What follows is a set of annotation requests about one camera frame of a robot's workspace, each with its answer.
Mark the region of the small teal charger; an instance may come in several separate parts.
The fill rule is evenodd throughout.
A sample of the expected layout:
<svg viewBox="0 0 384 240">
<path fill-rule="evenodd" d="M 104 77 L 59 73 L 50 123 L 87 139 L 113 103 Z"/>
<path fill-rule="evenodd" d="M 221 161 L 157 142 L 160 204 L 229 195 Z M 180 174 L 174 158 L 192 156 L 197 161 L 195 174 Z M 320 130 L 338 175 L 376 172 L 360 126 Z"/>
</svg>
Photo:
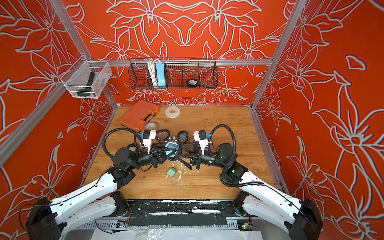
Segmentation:
<svg viewBox="0 0 384 240">
<path fill-rule="evenodd" d="M 169 142 L 165 146 L 168 150 L 166 150 L 166 155 L 169 157 L 174 157 L 179 153 L 179 145 L 175 142 Z"/>
</svg>

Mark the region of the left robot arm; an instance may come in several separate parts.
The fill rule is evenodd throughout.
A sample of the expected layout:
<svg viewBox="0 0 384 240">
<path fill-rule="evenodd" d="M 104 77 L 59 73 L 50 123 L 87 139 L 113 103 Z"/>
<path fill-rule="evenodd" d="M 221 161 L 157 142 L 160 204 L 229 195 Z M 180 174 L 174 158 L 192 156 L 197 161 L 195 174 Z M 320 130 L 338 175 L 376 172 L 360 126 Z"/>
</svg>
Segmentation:
<svg viewBox="0 0 384 240">
<path fill-rule="evenodd" d="M 136 153 L 128 148 L 119 149 L 112 155 L 106 147 L 108 137 L 119 131 L 126 131 L 136 136 L 140 141 L 141 150 Z M 113 193 L 128 185 L 135 177 L 134 170 L 143 166 L 156 167 L 168 159 L 175 152 L 174 148 L 160 148 L 150 151 L 151 133 L 138 134 L 129 128 L 117 128 L 108 132 L 103 141 L 104 152 L 113 161 L 113 165 L 97 180 L 71 192 L 65 196 L 48 200 L 46 197 L 38 200 L 23 224 L 31 240 L 58 240 L 63 230 L 69 226 L 69 217 L 94 200 Z"/>
</svg>

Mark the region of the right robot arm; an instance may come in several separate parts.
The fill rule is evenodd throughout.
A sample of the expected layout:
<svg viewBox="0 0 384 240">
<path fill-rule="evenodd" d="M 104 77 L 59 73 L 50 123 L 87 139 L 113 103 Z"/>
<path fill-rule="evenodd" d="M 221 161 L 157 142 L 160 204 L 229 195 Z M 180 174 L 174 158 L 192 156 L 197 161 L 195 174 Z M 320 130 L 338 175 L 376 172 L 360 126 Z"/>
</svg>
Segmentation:
<svg viewBox="0 0 384 240">
<path fill-rule="evenodd" d="M 221 144 L 212 152 L 213 134 L 220 128 L 229 132 L 232 143 Z M 221 168 L 220 182 L 229 188 L 240 189 L 235 199 L 240 213 L 262 218 L 286 232 L 292 240 L 319 239 L 324 222 L 316 204 L 308 198 L 300 200 L 277 190 L 240 164 L 236 137 L 229 126 L 217 125 L 209 134 L 204 130 L 196 131 L 194 139 L 196 149 L 193 152 L 174 158 L 189 169 L 199 169 L 201 165 Z"/>
</svg>

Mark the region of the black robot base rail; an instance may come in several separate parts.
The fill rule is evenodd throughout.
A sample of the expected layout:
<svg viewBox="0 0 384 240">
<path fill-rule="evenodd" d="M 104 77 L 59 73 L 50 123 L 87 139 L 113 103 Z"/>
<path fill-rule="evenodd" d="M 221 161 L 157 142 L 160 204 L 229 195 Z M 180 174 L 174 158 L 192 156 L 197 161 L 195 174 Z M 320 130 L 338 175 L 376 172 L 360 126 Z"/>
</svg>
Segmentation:
<svg viewBox="0 0 384 240">
<path fill-rule="evenodd" d="M 179 227 L 228 228 L 249 230 L 256 217 L 236 210 L 233 200 L 128 200 L 129 208 L 122 216 L 111 214 L 111 220 L 123 228 Z"/>
</svg>

